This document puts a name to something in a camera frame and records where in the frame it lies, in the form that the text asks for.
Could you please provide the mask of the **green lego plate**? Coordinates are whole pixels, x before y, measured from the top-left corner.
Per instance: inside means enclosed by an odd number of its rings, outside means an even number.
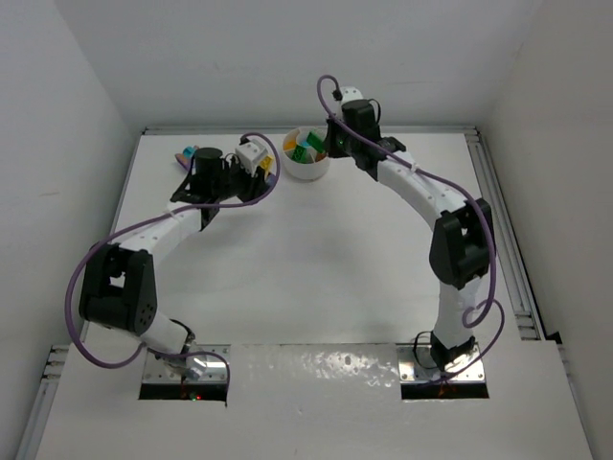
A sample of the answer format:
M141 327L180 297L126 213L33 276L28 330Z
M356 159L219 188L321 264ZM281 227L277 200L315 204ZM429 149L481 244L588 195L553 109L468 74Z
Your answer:
M324 141L314 132L310 131L306 137L306 142L313 147L318 153L325 152Z

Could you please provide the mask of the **long yellow lego plate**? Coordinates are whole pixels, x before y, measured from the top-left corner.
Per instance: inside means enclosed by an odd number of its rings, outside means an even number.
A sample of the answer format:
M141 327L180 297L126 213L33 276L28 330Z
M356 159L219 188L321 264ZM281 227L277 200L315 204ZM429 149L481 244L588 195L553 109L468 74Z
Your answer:
M260 162L260 167L264 170L266 174L269 174L272 166L274 165L274 158L267 155Z

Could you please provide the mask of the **purple yellow green lego cluster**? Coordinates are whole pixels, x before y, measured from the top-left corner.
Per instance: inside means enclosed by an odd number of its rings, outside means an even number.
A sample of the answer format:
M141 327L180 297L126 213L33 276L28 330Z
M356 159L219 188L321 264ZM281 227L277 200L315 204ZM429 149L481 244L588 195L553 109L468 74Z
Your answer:
M266 184L268 189L274 188L276 186L277 182L278 182L278 176L275 175L274 173L269 174L265 178L265 184Z

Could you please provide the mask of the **green lego brick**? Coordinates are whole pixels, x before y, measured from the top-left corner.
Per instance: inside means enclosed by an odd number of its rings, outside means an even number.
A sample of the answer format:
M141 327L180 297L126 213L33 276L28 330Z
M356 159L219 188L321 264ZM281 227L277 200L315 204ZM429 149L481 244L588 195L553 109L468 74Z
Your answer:
M296 149L292 152L291 159L301 164L309 164L311 162L311 157L308 150L302 146L296 147Z

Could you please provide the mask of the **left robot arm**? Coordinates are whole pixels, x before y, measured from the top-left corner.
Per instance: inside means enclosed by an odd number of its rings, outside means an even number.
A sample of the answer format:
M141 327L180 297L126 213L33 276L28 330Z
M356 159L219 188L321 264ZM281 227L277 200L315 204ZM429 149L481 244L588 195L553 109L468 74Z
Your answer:
M159 355L180 355L190 329L158 306L156 267L184 240L204 230L222 208L238 208L268 196L277 177L273 152L258 140L243 140L231 153L197 149L185 178L160 218L95 249L84 266L79 316L137 338Z

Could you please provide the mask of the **yellow lego brick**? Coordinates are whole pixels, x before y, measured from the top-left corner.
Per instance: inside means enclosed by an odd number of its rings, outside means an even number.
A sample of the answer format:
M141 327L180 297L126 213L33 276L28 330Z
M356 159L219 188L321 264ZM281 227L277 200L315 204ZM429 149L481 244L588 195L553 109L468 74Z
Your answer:
M284 150L295 150L296 147L296 138L287 138L284 140Z

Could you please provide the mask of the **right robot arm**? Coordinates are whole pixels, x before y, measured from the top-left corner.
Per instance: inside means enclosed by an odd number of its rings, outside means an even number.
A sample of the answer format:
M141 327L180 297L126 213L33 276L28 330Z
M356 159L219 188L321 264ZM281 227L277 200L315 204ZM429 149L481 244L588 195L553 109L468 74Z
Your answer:
M432 231L428 259L440 282L440 294L430 334L430 356L443 371L474 346L473 331L466 324L467 311L475 306L494 250L488 247L481 221L468 199L418 173L406 147L394 137L381 135L369 100L361 95L335 98L341 122L327 119L329 156L353 159L359 170L411 205Z

